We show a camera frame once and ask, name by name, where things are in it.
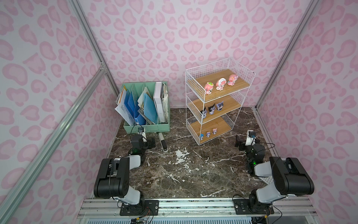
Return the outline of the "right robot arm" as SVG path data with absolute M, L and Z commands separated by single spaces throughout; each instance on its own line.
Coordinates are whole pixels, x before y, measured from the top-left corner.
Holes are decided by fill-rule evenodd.
M 267 186 L 254 189 L 246 200 L 245 211 L 262 213 L 270 211 L 273 202 L 287 196 L 311 195 L 314 183 L 297 158 L 269 158 L 265 162 L 266 148 L 256 137 L 256 132 L 248 131 L 246 140 L 235 137 L 235 146 L 246 156 L 247 173 L 260 178 L 272 177 L 273 182 Z

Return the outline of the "small black Kuromi figurine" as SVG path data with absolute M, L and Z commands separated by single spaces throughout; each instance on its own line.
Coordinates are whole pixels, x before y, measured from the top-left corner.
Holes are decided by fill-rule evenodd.
M 203 110 L 200 111 L 202 119 L 205 119 L 207 116 L 207 109 L 204 107 Z

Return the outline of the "white hood My Melody figurine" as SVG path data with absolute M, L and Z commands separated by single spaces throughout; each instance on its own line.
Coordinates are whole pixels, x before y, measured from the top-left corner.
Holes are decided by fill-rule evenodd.
M 218 91 L 222 91 L 225 84 L 227 83 L 225 78 L 220 78 L 217 82 L 216 82 L 216 89 Z

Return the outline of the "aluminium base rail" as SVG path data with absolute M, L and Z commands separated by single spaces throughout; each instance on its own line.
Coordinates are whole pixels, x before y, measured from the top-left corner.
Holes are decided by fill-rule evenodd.
M 160 198 L 154 215 L 140 219 L 144 224 L 319 224 L 318 214 L 306 197 L 289 197 L 273 203 L 273 212 L 239 214 L 231 197 Z M 112 199 L 86 199 L 75 223 L 130 224 L 134 216 L 120 215 L 121 203 Z

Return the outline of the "aluminium frame profile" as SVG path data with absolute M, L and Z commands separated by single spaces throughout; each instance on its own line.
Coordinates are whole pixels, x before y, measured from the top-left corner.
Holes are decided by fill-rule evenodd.
M 102 78 L 80 1 L 1 1 L 1 222 L 24 201 Z

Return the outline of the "pink bow My Melody figurine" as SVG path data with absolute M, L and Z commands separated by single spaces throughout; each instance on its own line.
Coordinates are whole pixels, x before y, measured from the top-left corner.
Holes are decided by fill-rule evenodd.
M 231 74 L 228 78 L 227 85 L 234 86 L 238 78 L 239 78 L 238 75 Z

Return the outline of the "green hat pink figurine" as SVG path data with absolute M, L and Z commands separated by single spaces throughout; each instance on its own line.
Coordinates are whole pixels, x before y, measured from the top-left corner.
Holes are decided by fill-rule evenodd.
M 210 95 L 213 91 L 213 83 L 212 82 L 207 82 L 204 86 L 205 89 L 205 94 L 206 95 Z

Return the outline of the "white calculator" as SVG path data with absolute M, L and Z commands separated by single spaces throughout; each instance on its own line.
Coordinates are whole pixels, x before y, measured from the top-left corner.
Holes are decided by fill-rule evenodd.
M 262 181 L 264 181 L 267 185 L 273 183 L 273 177 L 272 176 L 269 176 L 269 177 L 260 177 L 260 179 Z

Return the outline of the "large purple Kuromi doll figurine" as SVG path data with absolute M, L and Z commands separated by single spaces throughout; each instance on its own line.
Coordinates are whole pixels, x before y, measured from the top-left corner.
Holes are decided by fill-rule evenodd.
M 223 106 L 224 106 L 224 102 L 220 102 L 220 103 L 216 104 L 217 111 L 221 111 L 223 109 Z

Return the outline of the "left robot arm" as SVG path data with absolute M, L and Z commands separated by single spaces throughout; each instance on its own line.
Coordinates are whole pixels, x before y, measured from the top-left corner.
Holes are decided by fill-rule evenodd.
M 103 159 L 94 185 L 94 196 L 112 198 L 124 205 L 145 207 L 142 193 L 130 186 L 130 170 L 144 164 L 148 149 L 156 147 L 154 138 L 145 138 L 136 134 L 131 138 L 132 148 L 128 155 L 120 158 Z

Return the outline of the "beige black stapler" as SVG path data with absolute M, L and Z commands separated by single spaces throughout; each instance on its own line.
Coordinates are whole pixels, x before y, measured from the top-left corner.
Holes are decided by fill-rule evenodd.
M 158 137 L 161 143 L 162 151 L 165 153 L 168 152 L 167 142 L 164 139 L 164 135 L 162 133 L 158 133 Z

